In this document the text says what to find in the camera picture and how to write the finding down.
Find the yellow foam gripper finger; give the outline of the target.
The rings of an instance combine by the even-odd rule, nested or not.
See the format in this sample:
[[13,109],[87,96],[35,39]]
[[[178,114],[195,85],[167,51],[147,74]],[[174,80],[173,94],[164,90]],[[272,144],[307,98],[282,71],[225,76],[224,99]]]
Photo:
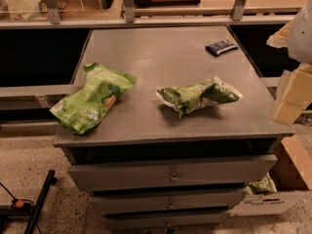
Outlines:
[[301,63],[293,72],[283,72],[277,87],[272,120],[292,124],[311,103],[312,64]]

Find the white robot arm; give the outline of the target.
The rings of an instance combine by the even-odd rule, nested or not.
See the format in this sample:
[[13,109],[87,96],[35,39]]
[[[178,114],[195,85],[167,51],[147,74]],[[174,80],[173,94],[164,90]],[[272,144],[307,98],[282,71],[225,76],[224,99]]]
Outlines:
[[292,124],[312,102],[312,0],[308,0],[292,21],[271,35],[266,44],[287,47],[289,57],[299,62],[273,116],[276,122]]

